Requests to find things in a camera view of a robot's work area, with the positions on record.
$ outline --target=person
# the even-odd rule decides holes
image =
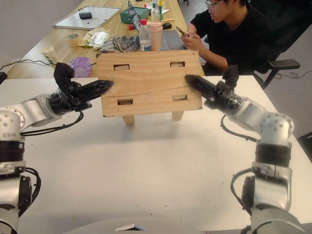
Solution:
[[[250,73],[268,28],[264,15],[248,0],[206,0],[206,4],[208,10],[197,14],[187,36],[181,36],[185,47],[198,50],[206,60],[206,75],[220,75],[230,65],[238,65],[240,74]],[[201,41],[206,35],[209,49]]]

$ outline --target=white table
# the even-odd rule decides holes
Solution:
[[[209,80],[217,83],[220,77]],[[6,80],[0,85],[0,106],[56,87],[52,79]],[[276,111],[253,77],[241,77],[236,93]],[[20,219],[21,233],[59,234],[109,218],[145,215],[169,217],[201,231],[241,229],[250,223],[230,182],[233,174],[251,166],[255,143],[224,132],[222,113],[187,111],[178,123],[170,113],[137,116],[129,128],[121,118],[103,118],[99,98],[92,104],[79,124],[26,139],[24,158],[39,171],[42,188]],[[77,116],[67,114],[46,127]],[[312,222],[312,165],[294,137],[291,141],[291,213],[302,223]],[[237,182],[239,195],[243,179]]]

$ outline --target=smartphone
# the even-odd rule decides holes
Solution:
[[[176,27],[176,29],[177,29],[180,33],[182,33],[183,36],[188,37],[188,35],[187,35],[182,29],[180,29],[178,26]]]

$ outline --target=bottle cap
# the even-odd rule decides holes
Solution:
[[[146,25],[147,24],[147,20],[146,19],[141,19],[141,25]]]

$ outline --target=red object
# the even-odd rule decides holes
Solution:
[[[141,25],[146,25],[147,24],[147,20],[146,19],[141,19]]]
[[[128,24],[128,30],[134,30],[136,27],[133,24]]]

